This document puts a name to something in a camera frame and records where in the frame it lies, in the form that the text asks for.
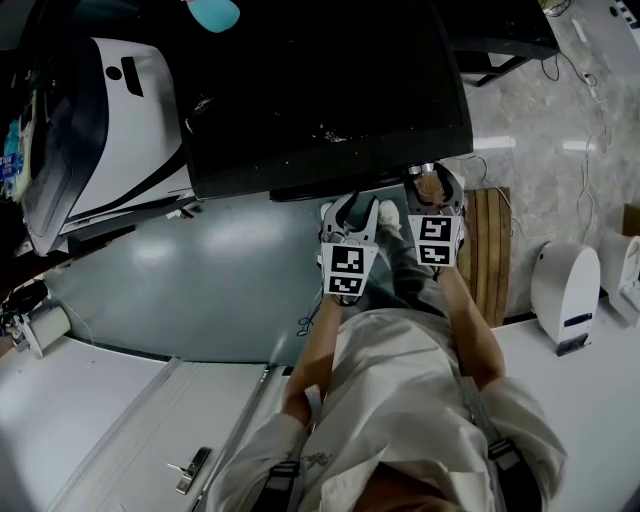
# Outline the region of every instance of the gray pants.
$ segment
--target gray pants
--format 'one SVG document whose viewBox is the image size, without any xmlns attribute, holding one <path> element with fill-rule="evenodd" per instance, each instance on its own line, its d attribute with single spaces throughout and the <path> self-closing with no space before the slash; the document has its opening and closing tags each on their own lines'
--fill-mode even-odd
<svg viewBox="0 0 640 512">
<path fill-rule="evenodd" d="M 385 308 L 415 309 L 447 318 L 440 285 L 431 267 L 418 265 L 416 251 L 394 228 L 380 228 L 376 235 L 380 255 L 391 269 L 394 294 L 369 279 L 355 306 L 343 308 L 343 320 L 364 311 Z"/>
</svg>

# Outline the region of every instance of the forearm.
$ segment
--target forearm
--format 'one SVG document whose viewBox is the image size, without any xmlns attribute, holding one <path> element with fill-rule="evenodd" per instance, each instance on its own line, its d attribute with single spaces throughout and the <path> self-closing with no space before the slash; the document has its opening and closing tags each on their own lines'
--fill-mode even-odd
<svg viewBox="0 0 640 512">
<path fill-rule="evenodd" d="M 453 341 L 465 375 L 473 377 L 479 389 L 505 376 L 500 345 L 482 318 L 458 269 L 440 272 L 440 283 L 449 308 Z"/>
<path fill-rule="evenodd" d="M 311 337 L 285 387 L 283 412 L 300 420 L 303 425 L 308 424 L 311 418 L 305 390 L 317 385 L 323 400 L 329 390 L 341 315 L 335 297 L 326 295 L 316 315 Z"/>
</svg>

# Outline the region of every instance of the gray floor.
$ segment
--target gray floor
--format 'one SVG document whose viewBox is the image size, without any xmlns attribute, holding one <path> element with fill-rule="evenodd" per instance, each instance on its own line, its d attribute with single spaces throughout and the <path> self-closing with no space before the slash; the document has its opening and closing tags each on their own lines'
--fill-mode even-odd
<svg viewBox="0 0 640 512">
<path fill-rule="evenodd" d="M 598 86 L 590 90 L 560 57 L 557 82 L 533 61 L 487 87 L 466 87 L 489 181 L 478 159 L 447 162 L 467 188 L 511 187 L 509 314 L 530 308 L 532 265 L 544 243 L 597 247 L 607 226 L 619 228 L 622 206 L 640 202 L 640 51 L 626 27 L 611 32 L 624 21 L 610 17 L 606 2 L 576 2 L 551 23 L 562 51 Z M 545 67 L 555 76 L 552 61 Z M 591 227 L 587 195 L 577 210 L 587 142 Z M 402 203 L 398 189 L 377 195 Z M 150 221 L 47 280 L 96 341 L 195 360 L 291 363 L 304 340 L 297 321 L 320 288 L 319 203 L 276 204 L 263 194 L 209 201 L 193 220 Z M 75 333 L 88 338 L 72 317 Z"/>
</svg>

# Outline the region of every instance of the white shirt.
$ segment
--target white shirt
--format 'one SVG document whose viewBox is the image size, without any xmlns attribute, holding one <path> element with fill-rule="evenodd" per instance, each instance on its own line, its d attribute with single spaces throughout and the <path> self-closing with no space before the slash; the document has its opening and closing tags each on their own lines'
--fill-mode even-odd
<svg viewBox="0 0 640 512">
<path fill-rule="evenodd" d="M 380 462 L 435 485 L 466 511 L 494 510 L 487 442 L 470 422 L 450 340 L 446 320 L 418 311 L 369 311 L 342 325 L 331 389 L 302 449 L 300 512 L 351 510 Z M 511 378 L 492 382 L 481 397 L 496 428 L 527 459 L 546 508 L 566 453 L 541 407 Z M 290 416 L 270 418 L 213 483 L 207 511 L 253 503 L 269 470 L 305 435 Z"/>
</svg>

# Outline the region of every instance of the white door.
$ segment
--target white door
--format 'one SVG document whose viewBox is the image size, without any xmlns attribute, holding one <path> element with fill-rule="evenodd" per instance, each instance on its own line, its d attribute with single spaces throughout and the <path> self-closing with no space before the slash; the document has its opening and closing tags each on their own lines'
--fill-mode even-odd
<svg viewBox="0 0 640 512">
<path fill-rule="evenodd" d="M 51 512 L 190 512 L 258 389 L 264 365 L 169 363 L 98 444 Z M 186 494 L 181 473 L 201 447 L 212 452 Z"/>
</svg>

